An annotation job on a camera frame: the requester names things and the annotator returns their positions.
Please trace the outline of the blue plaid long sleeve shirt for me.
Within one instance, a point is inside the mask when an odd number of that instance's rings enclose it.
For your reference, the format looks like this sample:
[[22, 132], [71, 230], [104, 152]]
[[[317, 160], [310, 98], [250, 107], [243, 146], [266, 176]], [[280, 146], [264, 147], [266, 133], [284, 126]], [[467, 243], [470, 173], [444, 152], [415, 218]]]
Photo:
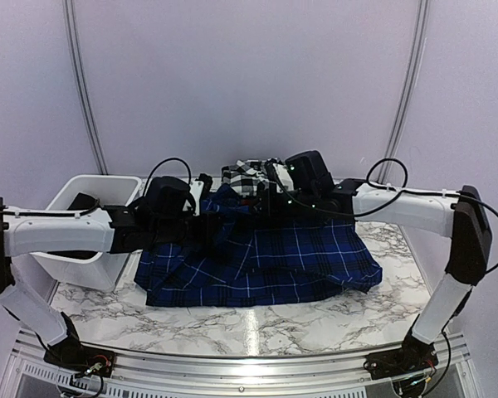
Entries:
[[262, 220], [227, 184], [201, 203], [224, 216], [210, 249], [166, 244], [142, 253], [134, 281], [154, 307], [253, 307], [367, 293], [383, 279], [350, 221]]

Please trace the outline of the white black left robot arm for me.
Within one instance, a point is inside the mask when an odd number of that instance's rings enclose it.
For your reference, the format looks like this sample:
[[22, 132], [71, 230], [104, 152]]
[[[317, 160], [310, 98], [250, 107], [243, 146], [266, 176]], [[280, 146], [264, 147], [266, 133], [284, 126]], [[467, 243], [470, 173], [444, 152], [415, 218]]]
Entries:
[[108, 368], [114, 353], [85, 346], [71, 319], [22, 279], [13, 260], [30, 255], [67, 283], [66, 266], [89, 265], [84, 278], [92, 285], [104, 266], [120, 265], [137, 250], [210, 246], [219, 223], [218, 214], [187, 201], [160, 212], [140, 199], [127, 206], [95, 201], [89, 209], [37, 211], [6, 206], [0, 197], [0, 305], [38, 336], [45, 362], [78, 371]]

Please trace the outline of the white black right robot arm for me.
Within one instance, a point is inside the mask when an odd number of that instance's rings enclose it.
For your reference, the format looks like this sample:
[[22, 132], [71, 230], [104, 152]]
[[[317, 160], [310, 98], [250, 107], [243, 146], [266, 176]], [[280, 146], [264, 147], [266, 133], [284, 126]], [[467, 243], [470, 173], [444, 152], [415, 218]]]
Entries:
[[345, 179], [327, 190], [292, 191], [275, 181], [259, 193], [256, 207], [274, 218], [334, 216], [391, 224], [402, 230], [430, 298], [400, 347], [367, 355], [364, 367], [373, 379], [436, 365], [435, 340], [445, 334], [491, 269], [490, 209], [473, 186], [428, 191]]

